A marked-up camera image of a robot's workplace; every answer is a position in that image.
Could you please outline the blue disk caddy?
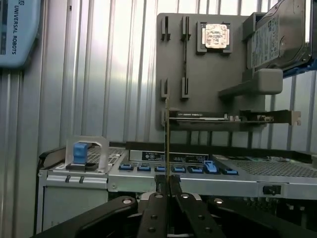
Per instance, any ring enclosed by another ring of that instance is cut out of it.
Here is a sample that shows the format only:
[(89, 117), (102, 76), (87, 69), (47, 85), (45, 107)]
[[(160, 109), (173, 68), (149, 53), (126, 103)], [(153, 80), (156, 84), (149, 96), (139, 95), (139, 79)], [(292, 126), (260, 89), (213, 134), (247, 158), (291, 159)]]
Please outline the blue disk caddy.
[(295, 64), (283, 71), (283, 78), (314, 70), (317, 70), (317, 40), (308, 43), (305, 52), (300, 55)]

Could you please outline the silver hard disk drive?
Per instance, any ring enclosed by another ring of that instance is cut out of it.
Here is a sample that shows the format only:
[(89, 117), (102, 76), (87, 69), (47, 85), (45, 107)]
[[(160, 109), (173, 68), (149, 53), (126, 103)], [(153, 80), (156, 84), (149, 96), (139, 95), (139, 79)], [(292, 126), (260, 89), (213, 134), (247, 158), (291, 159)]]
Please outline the silver hard disk drive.
[(248, 67), (298, 67), (309, 60), (312, 0), (278, 0), (255, 24), (248, 41)]

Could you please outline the blue case latch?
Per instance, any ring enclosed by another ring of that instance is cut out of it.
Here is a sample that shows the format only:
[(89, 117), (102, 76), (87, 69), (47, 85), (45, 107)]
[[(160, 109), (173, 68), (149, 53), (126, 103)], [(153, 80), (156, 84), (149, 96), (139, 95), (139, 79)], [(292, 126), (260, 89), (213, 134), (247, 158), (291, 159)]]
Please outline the blue case latch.
[(87, 162), (88, 146), (87, 143), (77, 142), (73, 146), (73, 163), (85, 165)]

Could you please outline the silver open PC case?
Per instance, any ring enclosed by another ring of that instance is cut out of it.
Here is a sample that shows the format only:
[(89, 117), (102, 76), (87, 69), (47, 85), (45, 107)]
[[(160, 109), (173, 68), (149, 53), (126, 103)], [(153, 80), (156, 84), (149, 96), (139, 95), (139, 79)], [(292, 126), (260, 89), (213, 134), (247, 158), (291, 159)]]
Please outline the silver open PC case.
[[(66, 146), (44, 152), (37, 168), (37, 205), (34, 234), (39, 234), (91, 209), (121, 196), (137, 201), (156, 191), (155, 166), (164, 162), (130, 161), (129, 151), (165, 153), (160, 143), (112, 142), (109, 144), (106, 173), (98, 171), (100, 147), (88, 144), (85, 168), (65, 165)], [(169, 176), (179, 176), (183, 192), (207, 203), (211, 199), (231, 199), (255, 210), (270, 213), (307, 230), (317, 232), (317, 154), (299, 151), (250, 149), (224, 146), (172, 144), (170, 152), (208, 154), (220, 174), (191, 174), (188, 166), (202, 164), (171, 163)], [(132, 164), (134, 170), (119, 170), (120, 164)], [(150, 172), (137, 171), (146, 165)], [(184, 166), (186, 173), (172, 172), (172, 166)], [(236, 170), (239, 175), (224, 175), (221, 169)], [(195, 238), (189, 222), (180, 211), (167, 183), (167, 237)]]

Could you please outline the black labelled power supply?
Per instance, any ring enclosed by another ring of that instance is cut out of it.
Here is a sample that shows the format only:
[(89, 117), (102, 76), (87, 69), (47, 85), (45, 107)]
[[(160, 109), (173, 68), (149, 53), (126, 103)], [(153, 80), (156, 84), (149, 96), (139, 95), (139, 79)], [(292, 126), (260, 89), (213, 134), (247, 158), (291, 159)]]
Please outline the black labelled power supply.
[[(158, 152), (158, 151), (130, 150), (129, 160), (130, 161), (164, 162), (165, 153)], [(209, 155), (170, 152), (169, 160), (171, 163), (202, 164), (204, 161), (209, 160)]]

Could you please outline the black graphics card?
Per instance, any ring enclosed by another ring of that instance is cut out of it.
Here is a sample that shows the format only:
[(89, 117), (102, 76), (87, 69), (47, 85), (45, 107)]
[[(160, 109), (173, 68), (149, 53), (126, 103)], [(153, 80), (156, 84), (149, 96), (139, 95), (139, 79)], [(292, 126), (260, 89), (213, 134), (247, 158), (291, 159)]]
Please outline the black graphics card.
[(300, 125), (301, 112), (290, 110), (256, 112), (252, 110), (240, 110), (237, 114), (214, 112), (185, 112), (170, 110), (168, 119), (170, 122), (181, 123), (244, 123), (244, 124), (288, 124)]

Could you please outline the silver CPU chip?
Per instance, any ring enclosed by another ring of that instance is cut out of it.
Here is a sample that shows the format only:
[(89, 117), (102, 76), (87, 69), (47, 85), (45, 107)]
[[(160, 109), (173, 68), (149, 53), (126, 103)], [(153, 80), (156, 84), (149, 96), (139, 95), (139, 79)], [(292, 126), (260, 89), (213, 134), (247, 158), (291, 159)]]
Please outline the silver CPU chip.
[(206, 24), (202, 27), (202, 45), (207, 49), (225, 49), (230, 44), (230, 29), (226, 24)]

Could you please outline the grey parts rack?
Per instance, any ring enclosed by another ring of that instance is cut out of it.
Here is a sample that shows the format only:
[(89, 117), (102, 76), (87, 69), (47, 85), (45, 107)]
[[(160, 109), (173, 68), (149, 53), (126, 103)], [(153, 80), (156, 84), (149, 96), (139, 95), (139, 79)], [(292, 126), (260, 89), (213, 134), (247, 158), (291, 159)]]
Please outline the grey parts rack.
[[(250, 16), (160, 13), (156, 43), (156, 127), (164, 129), (165, 100), (169, 111), (237, 114), (268, 111), (265, 98), (283, 90), (280, 68), (248, 67), (248, 41), (265, 14)], [(226, 24), (230, 44), (225, 49), (202, 45), (202, 27)], [(253, 131), (267, 124), (181, 123), (173, 131)]]

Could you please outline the blue raised slot clip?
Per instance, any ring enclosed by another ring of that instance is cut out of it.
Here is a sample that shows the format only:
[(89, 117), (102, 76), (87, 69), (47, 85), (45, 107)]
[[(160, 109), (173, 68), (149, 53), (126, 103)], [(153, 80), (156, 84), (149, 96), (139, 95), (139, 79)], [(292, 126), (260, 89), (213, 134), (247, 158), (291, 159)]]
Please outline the blue raised slot clip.
[(203, 169), (206, 174), (220, 174), (218, 168), (214, 164), (214, 161), (204, 161)]

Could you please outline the blue latch in metal bracket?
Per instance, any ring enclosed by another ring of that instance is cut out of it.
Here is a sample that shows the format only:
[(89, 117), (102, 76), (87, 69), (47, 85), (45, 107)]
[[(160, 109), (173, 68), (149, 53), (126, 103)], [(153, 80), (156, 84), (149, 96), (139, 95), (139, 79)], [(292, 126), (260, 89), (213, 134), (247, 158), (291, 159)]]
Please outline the blue latch in metal bracket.
[(66, 143), (66, 153), (65, 153), (65, 165), (71, 166), (81, 166), (85, 168), (85, 165), (75, 164), (73, 163), (73, 146), (77, 142), (87, 143), (95, 143), (100, 147), (100, 158), (98, 163), (98, 171), (101, 173), (107, 172), (108, 167), (108, 151), (109, 151), (109, 141), (102, 136), (73, 136), (69, 138)]

